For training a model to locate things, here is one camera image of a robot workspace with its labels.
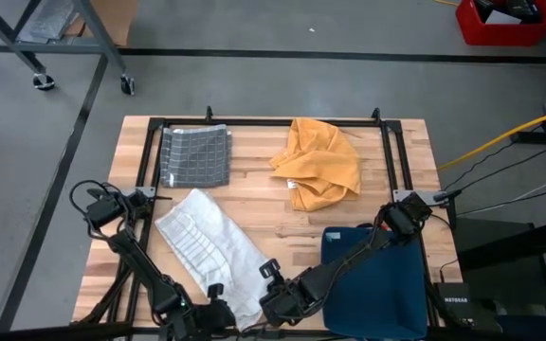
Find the wooden table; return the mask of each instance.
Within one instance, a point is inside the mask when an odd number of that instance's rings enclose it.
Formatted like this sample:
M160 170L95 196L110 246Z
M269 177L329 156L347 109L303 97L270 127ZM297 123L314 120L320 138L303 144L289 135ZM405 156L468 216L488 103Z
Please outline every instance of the wooden table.
M126 117L119 135L108 181L120 188L135 185L140 156L147 134L149 117ZM437 190L440 187L427 127L422 119L402 119L404 139L414 188ZM293 278L306 267L319 264L320 236L327 226L355 226L371 222L378 208L391 200L380 130L374 127L341 128L362 160L361 195L357 201L340 202L315 212L292 209L286 181L270 177L268 160L286 145L288 127L229 126L233 136L231 180L228 186L209 192L225 213L240 226L268 258L276 258L286 278ZM149 184L155 166L154 143L147 180ZM399 188L402 176L395 139L391 139ZM159 188L158 194L173 197L173 201L157 201L154 220L181 201L189 189ZM435 214L447 219L446 212L435 208ZM106 226L105 233L114 231L116 222ZM456 250L448 226L434 217L423 230L428 268L433 282L439 281L440 267L456 260ZM180 264L155 226L151 228L147 253L162 273L182 283L195 303L207 303L195 281ZM73 319L86 316L113 282L118 256L105 242L92 241ZM446 281L462 281L458 262L444 268ZM129 285L122 294L118 319L125 316ZM135 326L152 327L150 308L144 288L136 306ZM296 329L325 330L321 313L304 319Z

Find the red bin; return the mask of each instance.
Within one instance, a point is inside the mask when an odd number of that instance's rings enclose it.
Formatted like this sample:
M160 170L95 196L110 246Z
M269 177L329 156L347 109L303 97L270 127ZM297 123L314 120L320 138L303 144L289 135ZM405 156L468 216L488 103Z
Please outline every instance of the red bin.
M494 1L503 4L505 0ZM541 15L538 24L486 25L480 19L474 0L462 0L456 9L464 41L469 45L532 46L546 36L546 0L535 0Z

